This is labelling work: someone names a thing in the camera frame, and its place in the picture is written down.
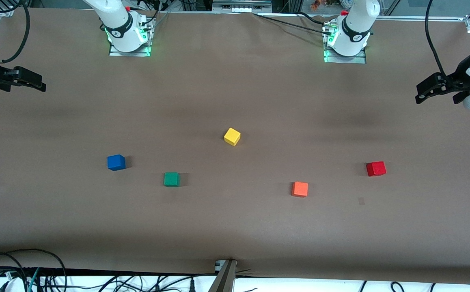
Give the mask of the brown table cover sheet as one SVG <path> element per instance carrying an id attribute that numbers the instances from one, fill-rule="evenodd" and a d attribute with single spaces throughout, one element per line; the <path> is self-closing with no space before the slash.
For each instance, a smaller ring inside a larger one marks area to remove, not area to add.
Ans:
<path id="1" fill-rule="evenodd" d="M 367 63 L 338 64 L 314 32 L 250 13 L 171 13 L 143 58 L 110 56 L 94 11 L 30 15 L 12 66 L 46 92 L 0 91 L 0 251 L 81 269 L 209 273 L 232 258 L 255 277 L 470 283 L 470 109 L 416 104 L 436 71 L 423 22 L 378 20 Z M 387 173 L 369 177 L 372 161 Z"/>

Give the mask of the aluminium profile bar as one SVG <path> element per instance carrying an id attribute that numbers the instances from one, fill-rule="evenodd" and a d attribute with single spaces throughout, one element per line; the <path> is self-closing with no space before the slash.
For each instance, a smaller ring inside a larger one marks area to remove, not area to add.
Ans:
<path id="1" fill-rule="evenodd" d="M 208 292 L 233 292 L 236 276 L 237 260 L 229 259 L 222 267 L 220 272 L 216 273 L 215 280 Z"/>

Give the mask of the red cube block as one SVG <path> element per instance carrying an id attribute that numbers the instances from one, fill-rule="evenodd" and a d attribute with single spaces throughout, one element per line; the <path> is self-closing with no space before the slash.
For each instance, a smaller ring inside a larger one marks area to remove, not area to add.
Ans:
<path id="1" fill-rule="evenodd" d="M 366 170 L 369 177 L 378 177 L 387 173 L 384 161 L 372 161 L 367 163 Z"/>

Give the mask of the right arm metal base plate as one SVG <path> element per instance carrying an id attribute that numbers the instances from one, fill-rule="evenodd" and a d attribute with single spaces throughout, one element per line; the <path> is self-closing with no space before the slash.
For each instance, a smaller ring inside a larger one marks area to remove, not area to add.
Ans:
<path id="1" fill-rule="evenodd" d="M 108 40 L 110 42 L 110 48 L 109 48 L 109 55 L 110 56 L 125 56 L 125 57 L 150 57 L 151 56 L 151 51 L 152 51 L 152 43 L 153 43 L 153 38 L 155 35 L 155 19 L 149 19 L 146 20 L 146 17 L 144 15 L 141 16 L 141 24 L 142 25 L 140 28 L 136 28 L 136 30 L 132 30 L 130 34 L 134 35 L 134 41 L 136 41 L 136 44 L 139 45 L 138 48 L 136 48 L 133 51 L 130 52 L 123 52 L 118 50 L 112 42 L 110 37 L 108 37 Z"/>

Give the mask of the white power strip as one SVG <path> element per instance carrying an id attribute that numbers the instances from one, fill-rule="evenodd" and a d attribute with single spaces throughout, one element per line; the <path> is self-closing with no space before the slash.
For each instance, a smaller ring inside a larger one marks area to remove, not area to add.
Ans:
<path id="1" fill-rule="evenodd" d="M 211 0 L 211 11 L 219 13 L 272 13 L 272 0 Z"/>

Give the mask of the black table edge rail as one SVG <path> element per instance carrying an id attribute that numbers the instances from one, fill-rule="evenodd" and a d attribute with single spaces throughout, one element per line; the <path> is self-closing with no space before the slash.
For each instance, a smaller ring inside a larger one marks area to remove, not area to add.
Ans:
<path id="1" fill-rule="evenodd" d="M 37 270 L 36 267 L 18 268 L 12 266 L 0 266 L 0 273 L 11 271 L 13 273 L 24 272 L 28 277 L 33 275 Z M 76 269 L 67 268 L 63 271 L 62 268 L 48 268 L 41 267 L 38 273 L 40 276 L 57 276 L 57 277 L 97 277 L 97 276 L 216 276 L 216 273 L 162 273 L 162 272 L 133 272 L 133 271 L 107 271 L 107 270 L 92 270 L 92 269 Z"/>

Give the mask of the blue cube block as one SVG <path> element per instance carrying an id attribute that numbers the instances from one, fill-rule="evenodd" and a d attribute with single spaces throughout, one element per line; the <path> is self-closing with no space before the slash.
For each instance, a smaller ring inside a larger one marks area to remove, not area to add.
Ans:
<path id="1" fill-rule="evenodd" d="M 123 155 L 111 155 L 107 157 L 107 168 L 111 171 L 125 170 L 126 158 Z"/>

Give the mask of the aluminium table edge rail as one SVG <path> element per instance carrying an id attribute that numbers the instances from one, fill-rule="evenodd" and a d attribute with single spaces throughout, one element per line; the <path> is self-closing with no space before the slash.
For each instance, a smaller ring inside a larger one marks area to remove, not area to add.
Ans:
<path id="1" fill-rule="evenodd" d="M 425 16 L 403 16 L 403 15 L 380 15 L 377 20 L 384 21 L 425 21 Z M 438 17 L 429 16 L 429 21 L 441 22 L 465 22 L 465 17 Z"/>

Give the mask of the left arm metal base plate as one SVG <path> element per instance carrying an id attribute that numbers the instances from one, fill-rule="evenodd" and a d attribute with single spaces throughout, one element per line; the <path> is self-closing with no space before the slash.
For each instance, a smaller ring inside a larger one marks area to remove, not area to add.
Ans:
<path id="1" fill-rule="evenodd" d="M 338 54 L 334 48 L 324 44 L 323 48 L 324 62 L 326 63 L 339 63 L 339 64 L 366 64 L 366 52 L 362 49 L 355 56 L 343 56 Z"/>

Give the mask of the orange cube block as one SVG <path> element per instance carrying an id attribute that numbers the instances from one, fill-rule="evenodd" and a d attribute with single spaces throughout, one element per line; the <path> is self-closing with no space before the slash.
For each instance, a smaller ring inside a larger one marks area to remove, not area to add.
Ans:
<path id="1" fill-rule="evenodd" d="M 309 185 L 306 182 L 295 181 L 292 184 L 292 196 L 299 197 L 299 198 L 307 197 L 308 187 Z"/>

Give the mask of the yellow cube block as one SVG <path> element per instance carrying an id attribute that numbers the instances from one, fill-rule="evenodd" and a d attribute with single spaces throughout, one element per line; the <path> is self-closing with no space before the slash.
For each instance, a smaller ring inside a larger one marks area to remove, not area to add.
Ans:
<path id="1" fill-rule="evenodd" d="M 237 143 L 240 141 L 242 135 L 239 131 L 229 128 L 226 133 L 224 134 L 224 141 L 231 145 L 231 146 L 236 146 Z"/>

